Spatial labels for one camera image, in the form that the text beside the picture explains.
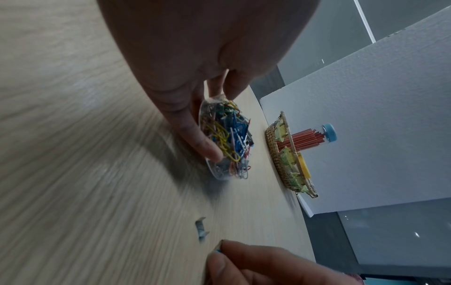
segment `wooden table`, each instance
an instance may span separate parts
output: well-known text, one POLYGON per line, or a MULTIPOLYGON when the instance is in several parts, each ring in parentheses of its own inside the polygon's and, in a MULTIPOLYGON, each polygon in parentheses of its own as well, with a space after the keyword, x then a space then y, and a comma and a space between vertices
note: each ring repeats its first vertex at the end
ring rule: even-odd
POLYGON ((95 2, 3 0, 0 51, 0 284, 199 284, 221 239, 314 260, 249 88, 236 102, 252 169, 221 183, 146 97, 95 2))

